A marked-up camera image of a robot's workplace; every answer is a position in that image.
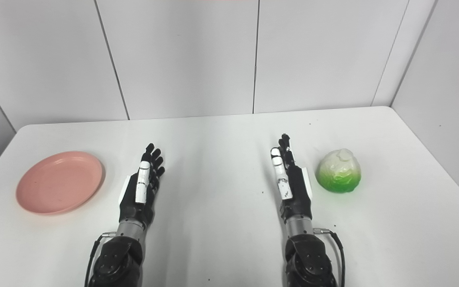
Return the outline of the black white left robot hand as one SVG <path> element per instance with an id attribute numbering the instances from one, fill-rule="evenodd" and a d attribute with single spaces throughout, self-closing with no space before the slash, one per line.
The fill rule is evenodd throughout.
<path id="1" fill-rule="evenodd" d="M 120 200 L 120 221 L 135 220 L 148 227 L 154 218 L 155 196 L 165 172 L 161 150 L 150 143 L 141 157 L 138 171 L 126 182 Z"/>

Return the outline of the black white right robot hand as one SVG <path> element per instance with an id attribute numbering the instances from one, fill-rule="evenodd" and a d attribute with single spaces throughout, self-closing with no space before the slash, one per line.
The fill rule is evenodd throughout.
<path id="1" fill-rule="evenodd" d="M 280 216 L 284 223 L 293 217 L 312 219 L 311 198 L 302 168 L 294 160 L 290 137 L 284 133 L 278 140 L 279 146 L 270 150 L 275 181 L 282 200 Z"/>

